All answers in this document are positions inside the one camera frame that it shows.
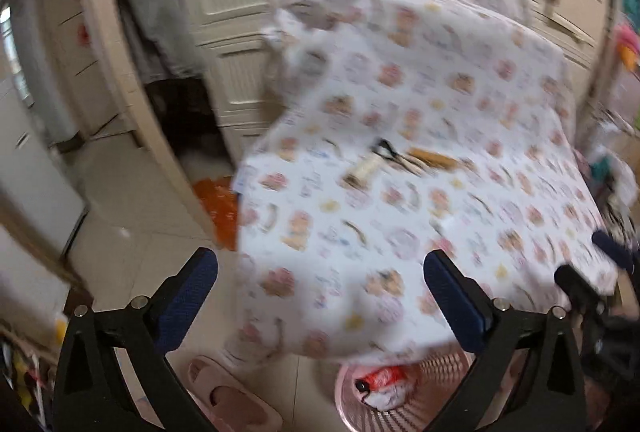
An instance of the slipper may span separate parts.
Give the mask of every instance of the slipper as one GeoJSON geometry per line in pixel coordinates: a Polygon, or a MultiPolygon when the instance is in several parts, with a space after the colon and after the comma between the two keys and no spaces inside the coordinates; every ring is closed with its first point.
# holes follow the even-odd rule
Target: slipper
{"type": "Polygon", "coordinates": [[[189,390],[220,432],[278,432],[282,417],[249,392],[218,362],[198,356],[189,364],[189,390]]]}

